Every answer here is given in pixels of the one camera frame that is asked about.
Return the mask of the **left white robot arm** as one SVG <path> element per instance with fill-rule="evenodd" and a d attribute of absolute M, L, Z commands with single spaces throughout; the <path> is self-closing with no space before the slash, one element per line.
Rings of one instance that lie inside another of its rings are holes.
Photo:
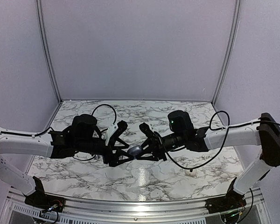
<path fill-rule="evenodd" d="M 82 152 L 102 156 L 103 162 L 110 167 L 132 161 L 133 156 L 125 151 L 129 145 L 119 138 L 127 129 L 127 123 L 120 121 L 108 128 L 103 135 L 97 122 L 94 116 L 82 114 L 75 116 L 72 124 L 62 131 L 16 133 L 0 127 L 0 179 L 18 189 L 28 202 L 45 208 L 50 200 L 41 180 L 7 165 L 2 158 L 3 154 L 29 154 L 64 159 Z"/>

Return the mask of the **purple earbud charging case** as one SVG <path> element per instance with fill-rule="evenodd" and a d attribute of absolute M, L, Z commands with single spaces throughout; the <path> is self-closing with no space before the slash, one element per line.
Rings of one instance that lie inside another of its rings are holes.
<path fill-rule="evenodd" d="M 141 152 L 143 151 L 143 147 L 142 146 L 133 146 L 131 148 L 128 149 L 127 153 L 133 157 L 139 155 Z"/>

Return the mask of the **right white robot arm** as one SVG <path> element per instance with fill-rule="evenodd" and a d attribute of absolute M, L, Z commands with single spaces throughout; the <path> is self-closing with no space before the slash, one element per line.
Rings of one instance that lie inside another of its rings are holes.
<path fill-rule="evenodd" d="M 274 167 L 280 166 L 280 124 L 269 113 L 262 113 L 250 122 L 228 125 L 221 128 L 211 126 L 195 129 L 189 114 L 182 110 L 168 115 L 172 134 L 160 136 L 146 123 L 140 130 L 147 136 L 142 150 L 135 156 L 137 160 L 159 161 L 170 157 L 169 152 L 185 147 L 194 152 L 208 152 L 223 147 L 255 145 L 261 146 L 256 159 L 235 178 L 222 198 L 222 205 L 232 209 L 256 182 L 262 180 Z"/>

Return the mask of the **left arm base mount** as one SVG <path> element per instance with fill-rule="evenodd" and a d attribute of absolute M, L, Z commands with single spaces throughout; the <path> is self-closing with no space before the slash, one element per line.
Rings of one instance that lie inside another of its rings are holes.
<path fill-rule="evenodd" d="M 53 196 L 48 195 L 43 187 L 42 181 L 33 176 L 32 177 L 35 186 L 33 188 L 33 192 L 29 195 L 25 196 L 25 204 L 43 209 L 43 210 L 49 210 L 49 208 L 53 207 L 54 210 L 57 212 L 62 212 L 64 208 L 65 198 L 60 196 Z"/>

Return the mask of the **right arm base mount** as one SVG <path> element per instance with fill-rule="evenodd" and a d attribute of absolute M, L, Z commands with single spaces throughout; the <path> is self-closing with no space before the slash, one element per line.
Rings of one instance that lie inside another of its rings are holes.
<path fill-rule="evenodd" d="M 227 193 L 224 196 L 209 198 L 205 201 L 205 208 L 210 214 L 246 206 L 244 195 L 234 191 L 235 180 L 236 178 L 230 183 Z"/>

